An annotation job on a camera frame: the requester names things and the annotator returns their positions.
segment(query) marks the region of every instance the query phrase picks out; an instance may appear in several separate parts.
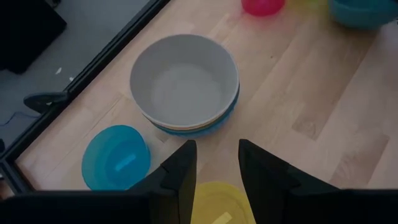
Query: yellow bowl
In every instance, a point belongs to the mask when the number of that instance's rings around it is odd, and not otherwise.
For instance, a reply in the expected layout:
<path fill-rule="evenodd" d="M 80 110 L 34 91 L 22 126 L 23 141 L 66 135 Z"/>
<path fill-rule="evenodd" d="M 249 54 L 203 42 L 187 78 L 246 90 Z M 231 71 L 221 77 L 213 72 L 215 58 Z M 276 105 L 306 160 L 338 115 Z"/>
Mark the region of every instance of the yellow bowl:
<path fill-rule="evenodd" d="M 249 200 L 236 187 L 222 183 L 200 184 L 195 191 L 191 224 L 255 224 Z"/>

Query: white bowl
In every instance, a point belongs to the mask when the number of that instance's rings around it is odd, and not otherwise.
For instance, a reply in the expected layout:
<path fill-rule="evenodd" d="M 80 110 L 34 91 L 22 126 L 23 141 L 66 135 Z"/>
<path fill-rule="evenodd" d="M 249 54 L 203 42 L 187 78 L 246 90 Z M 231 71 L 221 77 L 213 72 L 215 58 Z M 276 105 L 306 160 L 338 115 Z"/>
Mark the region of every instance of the white bowl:
<path fill-rule="evenodd" d="M 130 79 L 136 103 L 153 123 L 190 129 L 220 117 L 238 92 L 238 69 L 220 44 L 199 35 L 166 37 L 136 60 Z"/>

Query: black frame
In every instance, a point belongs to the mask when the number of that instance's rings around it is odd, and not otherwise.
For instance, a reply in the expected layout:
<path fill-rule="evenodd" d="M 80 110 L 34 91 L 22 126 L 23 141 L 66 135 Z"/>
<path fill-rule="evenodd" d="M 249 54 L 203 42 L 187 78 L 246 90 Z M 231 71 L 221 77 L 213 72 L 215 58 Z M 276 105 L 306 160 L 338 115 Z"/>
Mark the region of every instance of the black frame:
<path fill-rule="evenodd" d="M 30 144 L 62 113 L 62 111 L 94 80 L 120 51 L 160 12 L 170 0 L 150 0 L 111 42 L 83 69 L 64 92 L 68 100 L 52 105 L 41 114 L 1 155 L 0 173 L 14 194 L 35 189 L 15 163 Z"/>

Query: light wood surface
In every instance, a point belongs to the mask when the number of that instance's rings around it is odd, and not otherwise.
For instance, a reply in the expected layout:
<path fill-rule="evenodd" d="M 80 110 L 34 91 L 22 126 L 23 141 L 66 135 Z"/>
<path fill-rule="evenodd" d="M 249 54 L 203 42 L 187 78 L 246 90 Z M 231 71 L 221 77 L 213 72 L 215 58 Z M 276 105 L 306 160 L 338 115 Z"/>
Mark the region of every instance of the light wood surface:
<path fill-rule="evenodd" d="M 140 114 L 129 76 L 147 46 L 186 33 L 224 45 L 241 79 L 231 119 L 196 139 L 198 183 L 243 189 L 238 140 L 246 138 L 337 187 L 398 188 L 398 27 L 345 29 L 330 20 L 326 1 L 314 0 L 288 0 L 262 18 L 244 13 L 240 0 L 171 0 L 18 158 L 35 188 L 87 189 L 82 155 L 111 125 L 143 134 L 150 170 L 185 142 Z"/>

